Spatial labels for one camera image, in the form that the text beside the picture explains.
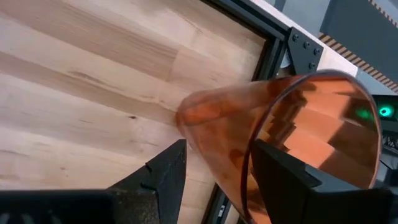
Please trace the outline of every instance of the wooden surface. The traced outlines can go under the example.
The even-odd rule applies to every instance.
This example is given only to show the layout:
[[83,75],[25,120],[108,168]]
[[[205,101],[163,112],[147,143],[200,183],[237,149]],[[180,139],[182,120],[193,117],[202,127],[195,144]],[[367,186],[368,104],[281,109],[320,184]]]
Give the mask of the wooden surface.
[[[1,189],[109,187],[182,138],[183,98],[248,82],[264,43],[199,0],[0,0],[0,30]],[[319,68],[356,74],[331,49]],[[189,150],[179,223],[213,184]]]

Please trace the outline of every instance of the orange translucent cone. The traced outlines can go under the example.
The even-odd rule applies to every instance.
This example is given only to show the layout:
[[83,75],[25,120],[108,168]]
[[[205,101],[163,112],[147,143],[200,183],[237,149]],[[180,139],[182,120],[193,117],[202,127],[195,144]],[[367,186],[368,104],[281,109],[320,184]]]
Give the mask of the orange translucent cone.
[[[258,223],[270,221],[251,163],[244,161],[254,139],[362,189],[374,182],[381,150],[376,107],[341,72],[201,91],[183,100],[176,119],[237,210]],[[249,172],[242,180],[245,166]]]

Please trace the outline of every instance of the orange and black striped edge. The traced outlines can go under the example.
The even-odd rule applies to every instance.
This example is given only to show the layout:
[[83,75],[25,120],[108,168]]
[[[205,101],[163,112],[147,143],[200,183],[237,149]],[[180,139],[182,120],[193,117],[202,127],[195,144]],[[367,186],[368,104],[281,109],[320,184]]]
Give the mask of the orange and black striped edge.
[[[397,27],[397,22],[392,19],[390,15],[387,14],[374,0],[368,0],[380,13],[382,13],[394,26]],[[342,46],[335,39],[331,38],[329,35],[324,33],[319,33],[319,39],[325,43],[327,46],[332,48],[335,52],[339,53],[345,59],[356,65],[358,68],[364,70],[366,73],[370,74],[377,81],[381,82],[386,87],[390,88],[392,91],[398,93],[398,84],[394,83],[392,80],[387,78],[381,72],[373,68],[370,64],[365,62],[363,59],[358,57],[356,54],[349,51],[346,47]]]

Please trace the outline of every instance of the light wood grain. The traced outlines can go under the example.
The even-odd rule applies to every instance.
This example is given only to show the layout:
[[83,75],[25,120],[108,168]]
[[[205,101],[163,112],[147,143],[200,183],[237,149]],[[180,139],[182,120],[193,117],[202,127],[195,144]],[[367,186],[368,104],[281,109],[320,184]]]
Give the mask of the light wood grain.
[[[266,41],[199,0],[1,0],[0,29],[2,189],[109,187],[182,138],[186,96],[249,82]],[[331,49],[318,68],[356,73]],[[179,223],[213,185],[188,150]]]

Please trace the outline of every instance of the bolt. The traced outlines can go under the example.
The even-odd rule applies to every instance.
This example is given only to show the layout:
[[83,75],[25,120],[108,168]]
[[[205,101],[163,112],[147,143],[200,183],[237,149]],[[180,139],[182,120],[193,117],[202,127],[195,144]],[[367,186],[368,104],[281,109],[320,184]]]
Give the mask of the bolt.
[[299,39],[299,35],[294,34],[294,35],[293,35],[293,41],[294,41],[294,42],[297,42],[298,39]]
[[313,54],[314,55],[318,55],[320,52],[321,52],[321,50],[319,50],[319,49],[314,49],[313,50]]
[[315,64],[314,64],[313,62],[309,63],[309,64],[308,64],[308,68],[309,68],[310,70],[313,70],[313,69],[315,68]]
[[307,49],[310,46],[310,43],[308,41],[304,42],[304,48]]

